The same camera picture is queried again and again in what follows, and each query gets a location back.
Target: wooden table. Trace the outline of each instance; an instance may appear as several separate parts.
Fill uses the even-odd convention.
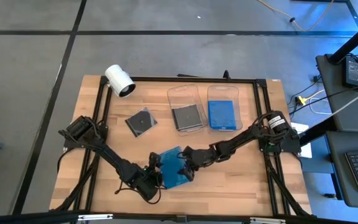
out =
[[[98,92],[100,76],[86,75],[78,95],[73,120],[80,115],[92,117]],[[194,149],[206,149],[212,142],[229,139],[240,132],[211,134],[207,128],[189,136],[179,136],[170,112],[167,90],[180,85],[198,86],[204,110],[207,102],[207,88],[216,83],[183,82],[136,82],[136,89],[127,98],[112,97],[109,108],[109,134],[107,144],[121,157],[138,163],[148,164],[149,153],[161,153],[187,145]],[[254,92],[251,84],[228,83],[239,89],[239,105],[243,129],[257,117]],[[267,80],[270,103],[273,110],[280,110],[288,117],[287,105],[280,80]],[[260,90],[263,110],[263,94]],[[124,120],[148,107],[158,125],[139,138],[135,138]],[[77,149],[67,154],[60,166],[50,208],[59,206],[73,190],[78,181],[84,150]],[[282,153],[282,167],[285,184],[296,201],[307,212],[311,212],[300,163],[292,154]],[[92,201],[92,212],[147,213],[147,214],[187,214],[187,215],[260,215],[271,216],[269,188],[264,158],[258,150],[257,141],[252,141],[237,150],[229,161],[215,163],[196,172],[193,182],[162,191],[161,201],[149,205],[136,193],[122,191],[115,195],[119,187],[119,177],[115,169],[106,161],[99,164],[96,186]],[[87,186],[83,192],[81,208],[85,206]],[[283,213],[280,191],[276,186],[279,212]]]

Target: clear plastic case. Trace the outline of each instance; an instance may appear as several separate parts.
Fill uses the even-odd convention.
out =
[[[236,87],[208,87],[208,121],[212,131],[235,131],[242,128],[239,90]]]
[[[189,134],[208,125],[196,85],[185,85],[168,90],[173,122],[180,134]]]

